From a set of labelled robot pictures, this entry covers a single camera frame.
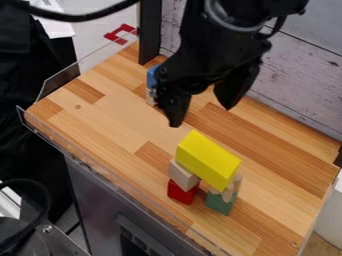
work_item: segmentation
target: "stacked blocks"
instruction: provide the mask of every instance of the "stacked blocks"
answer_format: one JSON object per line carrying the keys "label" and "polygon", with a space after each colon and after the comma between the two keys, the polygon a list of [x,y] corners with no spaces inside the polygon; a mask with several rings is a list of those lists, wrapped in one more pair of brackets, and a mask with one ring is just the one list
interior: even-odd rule
{"label": "stacked blocks", "polygon": [[206,206],[229,215],[242,183],[241,160],[199,132],[191,131],[169,163],[168,196],[191,204],[201,180],[211,185]]}

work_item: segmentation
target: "red block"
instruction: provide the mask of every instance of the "red block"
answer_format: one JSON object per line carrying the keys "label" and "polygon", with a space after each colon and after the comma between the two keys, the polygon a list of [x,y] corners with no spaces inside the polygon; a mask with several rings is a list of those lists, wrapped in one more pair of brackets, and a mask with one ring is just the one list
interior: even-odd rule
{"label": "red block", "polygon": [[198,187],[199,183],[188,192],[185,192],[173,180],[170,179],[167,188],[167,195],[168,197],[176,199],[181,203],[190,205],[194,199]]}

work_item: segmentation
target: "black cable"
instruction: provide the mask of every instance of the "black cable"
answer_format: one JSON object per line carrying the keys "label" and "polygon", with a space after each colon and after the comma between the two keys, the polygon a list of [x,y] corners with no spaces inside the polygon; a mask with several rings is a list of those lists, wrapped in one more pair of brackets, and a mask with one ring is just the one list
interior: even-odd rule
{"label": "black cable", "polygon": [[99,19],[105,16],[108,16],[110,14],[119,12],[121,10],[124,10],[133,4],[136,4],[139,2],[139,0],[124,0],[120,3],[114,4],[112,6],[109,6],[105,9],[87,13],[87,14],[65,14],[65,13],[59,13],[59,12],[52,12],[47,11],[44,9],[37,8],[35,6],[29,5],[27,2],[24,2],[22,0],[2,0],[6,4],[11,4],[14,7],[29,12],[32,15],[35,15],[37,17],[42,17],[50,20],[58,20],[58,21],[64,21],[64,22],[84,22],[84,21],[90,21]]}
{"label": "black cable", "polygon": [[28,180],[28,179],[15,179],[15,180],[10,180],[6,181],[2,184],[0,184],[0,190],[11,185],[33,185],[33,187],[38,188],[42,195],[44,196],[44,205],[43,205],[43,210],[42,212],[36,217],[30,224],[28,224],[26,227],[22,228],[20,231],[15,233],[14,235],[6,238],[2,242],[0,242],[0,254],[24,238],[26,238],[27,235],[29,235],[44,219],[47,218],[48,213],[51,208],[51,196],[49,191],[45,186],[42,184],[33,181],[33,180]]}

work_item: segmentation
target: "wooden table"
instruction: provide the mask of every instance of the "wooden table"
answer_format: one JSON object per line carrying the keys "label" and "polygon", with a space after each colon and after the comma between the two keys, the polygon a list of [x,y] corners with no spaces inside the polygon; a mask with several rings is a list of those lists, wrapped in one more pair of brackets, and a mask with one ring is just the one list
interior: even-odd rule
{"label": "wooden table", "polygon": [[[296,255],[337,174],[340,144],[247,97],[226,112],[212,90],[170,128],[144,100],[146,71],[164,58],[140,66],[137,56],[133,44],[34,104],[26,120],[208,250],[197,232],[232,255]],[[168,161],[191,129],[243,159],[229,217],[205,207],[206,184],[191,206],[166,195]]]}

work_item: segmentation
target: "green block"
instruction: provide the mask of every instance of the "green block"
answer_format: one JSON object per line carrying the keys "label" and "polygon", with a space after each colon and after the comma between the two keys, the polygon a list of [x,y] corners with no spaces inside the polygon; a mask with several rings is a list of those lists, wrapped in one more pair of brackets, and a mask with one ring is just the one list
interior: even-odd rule
{"label": "green block", "polygon": [[237,194],[238,194],[238,192],[233,193],[232,200],[230,201],[232,204],[235,204],[235,201],[236,201],[236,198],[237,198]]}
{"label": "green block", "polygon": [[226,203],[225,201],[222,200],[221,195],[214,195],[208,192],[207,198],[205,200],[205,205],[208,208],[213,209],[217,212],[220,212],[224,215],[229,215],[229,213],[233,209],[233,205],[234,205],[233,200],[235,202],[234,195],[233,195],[232,201],[230,201],[229,203]]}

